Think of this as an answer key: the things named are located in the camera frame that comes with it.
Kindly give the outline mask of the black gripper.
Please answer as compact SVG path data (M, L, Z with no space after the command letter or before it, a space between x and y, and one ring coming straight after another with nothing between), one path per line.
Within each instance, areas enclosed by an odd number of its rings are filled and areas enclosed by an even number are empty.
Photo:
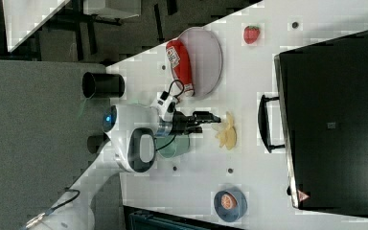
M187 135L191 133L202 133L199 124L220 123L221 118L209 111L194 111L192 115L186 116L180 111L175 111L172 121L169 122L170 135Z

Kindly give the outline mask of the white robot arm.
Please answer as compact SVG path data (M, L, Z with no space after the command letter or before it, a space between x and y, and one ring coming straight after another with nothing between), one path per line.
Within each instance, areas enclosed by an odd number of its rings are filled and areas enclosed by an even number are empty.
M54 205L19 230L94 230L92 200L110 177L148 171L155 160L157 137L200 133L202 124L220 121L208 111L186 116L175 109L174 103L112 105L103 116L107 140L94 162Z

